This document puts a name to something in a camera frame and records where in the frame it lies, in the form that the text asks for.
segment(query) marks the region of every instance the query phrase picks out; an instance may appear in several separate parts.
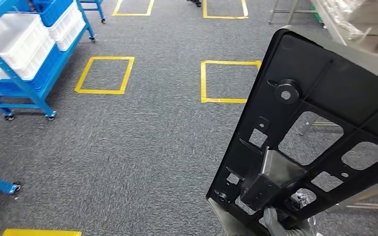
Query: black plastic panel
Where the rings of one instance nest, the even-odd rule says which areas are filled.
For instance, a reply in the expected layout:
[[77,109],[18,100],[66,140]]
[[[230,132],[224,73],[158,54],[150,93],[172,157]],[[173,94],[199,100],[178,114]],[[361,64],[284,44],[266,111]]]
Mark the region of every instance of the black plastic panel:
[[[280,99],[284,88],[297,90],[299,98],[291,97],[293,100],[284,102]],[[340,125],[344,135],[311,164],[297,163],[306,172],[292,184],[278,189],[272,184],[254,182],[262,166],[265,147],[279,151],[279,143],[306,111]],[[262,147],[249,142],[254,129],[268,137]],[[266,232],[258,222],[263,216],[262,209],[248,215],[234,202],[242,189],[258,188],[249,189],[251,193],[276,191],[271,199],[259,196],[255,201],[252,196],[246,199],[254,204],[264,201],[255,206],[278,208],[289,216],[282,224],[294,226],[378,183],[378,162],[359,171],[341,161],[341,157],[360,142],[378,145],[378,76],[288,29],[281,29],[273,36],[207,198],[214,199],[246,226],[263,234]],[[321,172],[335,176],[343,184],[325,192],[311,183]],[[237,185],[227,183],[230,173],[240,178]],[[286,205],[285,200],[300,188],[313,191],[316,200],[297,210]]]

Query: white plastic bin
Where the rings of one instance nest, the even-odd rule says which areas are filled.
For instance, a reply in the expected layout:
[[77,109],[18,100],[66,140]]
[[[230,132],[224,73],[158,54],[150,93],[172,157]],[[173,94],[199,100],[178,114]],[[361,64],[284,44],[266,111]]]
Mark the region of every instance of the white plastic bin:
[[[23,80],[34,77],[54,43],[37,14],[0,18],[0,56]],[[0,79],[8,79],[1,68]]]
[[60,51],[64,52],[69,49],[85,24],[82,12],[77,7],[77,2],[73,1],[57,21],[49,27],[50,34]]

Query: yellow tape square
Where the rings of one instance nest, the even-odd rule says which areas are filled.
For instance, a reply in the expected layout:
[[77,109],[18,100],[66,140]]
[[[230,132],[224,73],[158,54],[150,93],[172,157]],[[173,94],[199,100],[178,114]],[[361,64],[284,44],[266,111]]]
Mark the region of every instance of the yellow tape square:
[[[103,90],[103,89],[82,89],[83,82],[89,73],[89,69],[92,66],[94,60],[128,60],[128,65],[126,66],[125,75],[121,83],[120,90]],[[132,65],[134,64],[134,57],[91,57],[85,66],[85,69],[77,82],[76,88],[74,89],[77,93],[95,93],[95,94],[124,94],[126,84],[128,83],[129,75],[131,73]]]
[[2,236],[81,236],[79,231],[6,229]]
[[221,103],[246,103],[247,99],[242,98],[208,98],[206,97],[206,64],[221,65],[256,65],[260,69],[261,62],[258,61],[230,61],[230,60],[203,60],[201,62],[201,102]]
[[112,13],[113,16],[150,16],[151,10],[153,9],[154,0],[150,0],[146,13],[119,13],[118,11],[120,10],[121,3],[123,3],[123,0],[118,0],[117,6]]
[[246,0],[241,0],[241,6],[243,7],[243,16],[208,16],[208,3],[207,0],[202,0],[202,15],[207,19],[247,19],[249,11],[247,10]]

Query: metal table leg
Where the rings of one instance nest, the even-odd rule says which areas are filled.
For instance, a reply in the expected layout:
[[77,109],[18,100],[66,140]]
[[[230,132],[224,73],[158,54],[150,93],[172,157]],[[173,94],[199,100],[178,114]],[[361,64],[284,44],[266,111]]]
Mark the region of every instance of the metal table leg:
[[371,198],[378,195],[378,184],[340,202],[326,210],[329,213],[333,213],[343,207],[349,208],[365,208],[365,209],[378,209],[378,204],[374,203],[358,203],[358,201]]
[[271,12],[270,19],[268,20],[269,24],[272,23],[272,20],[273,20],[273,17],[275,15],[275,13],[289,13],[289,18],[287,20],[287,24],[288,25],[290,25],[294,13],[312,13],[312,14],[317,13],[314,10],[296,10],[296,8],[298,6],[298,3],[299,3],[299,0],[295,0],[295,2],[293,3],[292,9],[290,9],[290,10],[287,10],[287,9],[276,9],[277,6],[278,6],[278,4],[279,4],[279,0],[276,0],[275,6],[273,7],[273,10],[270,11]]
[[305,135],[306,132],[310,129],[310,127],[315,123],[315,121],[319,118],[317,114],[313,114],[308,121],[305,123],[304,127],[302,127],[301,131],[299,131],[300,135]]
[[290,25],[290,22],[292,22],[293,14],[295,13],[296,8],[298,7],[298,3],[299,3],[299,0],[294,0],[292,9],[290,10],[289,16],[287,18],[287,22],[286,22],[287,25]]

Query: gloved hand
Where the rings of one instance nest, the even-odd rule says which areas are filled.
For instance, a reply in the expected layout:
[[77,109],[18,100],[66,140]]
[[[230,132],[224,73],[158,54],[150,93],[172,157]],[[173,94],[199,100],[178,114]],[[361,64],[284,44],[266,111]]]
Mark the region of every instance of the gloved hand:
[[264,209],[263,222],[272,236],[314,236],[308,220],[300,222],[295,229],[286,230],[278,221],[274,207]]

